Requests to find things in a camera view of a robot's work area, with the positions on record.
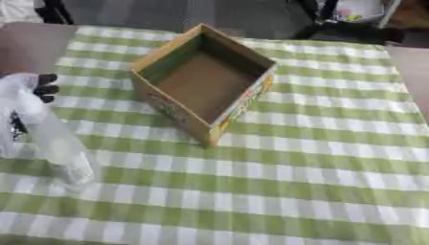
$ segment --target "spray bottle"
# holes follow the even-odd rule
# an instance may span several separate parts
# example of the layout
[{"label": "spray bottle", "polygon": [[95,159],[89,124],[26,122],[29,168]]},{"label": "spray bottle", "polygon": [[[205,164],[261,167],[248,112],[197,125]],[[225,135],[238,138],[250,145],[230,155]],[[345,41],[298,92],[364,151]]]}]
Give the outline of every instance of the spray bottle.
[{"label": "spray bottle", "polygon": [[0,81],[0,147],[3,139],[4,155],[11,156],[11,138],[6,136],[11,132],[4,116],[15,111],[39,156],[51,163],[57,180],[70,190],[80,190],[95,180],[100,165],[67,125],[33,94],[37,84],[35,74],[15,74]]}]

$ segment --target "table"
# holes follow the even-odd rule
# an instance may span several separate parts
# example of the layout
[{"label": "table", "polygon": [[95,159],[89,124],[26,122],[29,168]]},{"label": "table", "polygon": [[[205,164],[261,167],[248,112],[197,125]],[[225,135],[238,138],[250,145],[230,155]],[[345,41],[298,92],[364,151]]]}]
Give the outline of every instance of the table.
[{"label": "table", "polygon": [[33,151],[2,159],[0,240],[424,244],[429,130],[383,49],[240,39],[278,61],[276,85],[205,149],[136,101],[125,69],[174,36],[79,27],[54,109],[102,178],[75,195]]},{"label": "table", "polygon": [[[13,72],[50,73],[76,26],[12,23],[0,30],[0,77]],[[392,61],[429,122],[429,49],[388,47]]]}]

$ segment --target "chair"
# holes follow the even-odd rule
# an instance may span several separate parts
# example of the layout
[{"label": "chair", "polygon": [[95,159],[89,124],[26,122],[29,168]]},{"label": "chair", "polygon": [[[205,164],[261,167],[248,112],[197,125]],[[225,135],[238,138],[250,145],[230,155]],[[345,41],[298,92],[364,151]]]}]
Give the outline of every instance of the chair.
[{"label": "chair", "polygon": [[45,23],[74,25],[71,14],[67,11],[61,0],[43,0],[45,6],[36,9]]},{"label": "chair", "polygon": [[404,39],[404,33],[399,29],[380,29],[371,24],[333,20],[339,0],[326,0],[320,11],[316,0],[298,1],[313,23],[296,33],[292,39],[346,41],[378,45],[401,43]]}]

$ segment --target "plastic bag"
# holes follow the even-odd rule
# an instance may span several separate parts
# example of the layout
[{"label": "plastic bag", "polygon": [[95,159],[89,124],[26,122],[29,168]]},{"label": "plastic bag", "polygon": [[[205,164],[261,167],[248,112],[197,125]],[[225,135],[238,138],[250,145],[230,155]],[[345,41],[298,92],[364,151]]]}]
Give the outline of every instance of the plastic bag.
[{"label": "plastic bag", "polygon": [[0,0],[0,27],[17,21],[43,22],[34,11],[34,0]]}]

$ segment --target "clear plastic bottle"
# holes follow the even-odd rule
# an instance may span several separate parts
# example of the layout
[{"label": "clear plastic bottle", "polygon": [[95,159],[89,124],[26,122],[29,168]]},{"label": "clear plastic bottle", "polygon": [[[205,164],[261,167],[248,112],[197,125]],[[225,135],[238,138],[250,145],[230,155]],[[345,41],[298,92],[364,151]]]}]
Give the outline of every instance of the clear plastic bottle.
[{"label": "clear plastic bottle", "polygon": [[0,98],[0,157],[10,158],[13,152],[13,138],[11,135],[9,101]]},{"label": "clear plastic bottle", "polygon": [[38,97],[28,90],[19,90],[16,112],[40,157],[52,164],[68,189],[79,191],[96,179],[100,165],[95,157]]}]

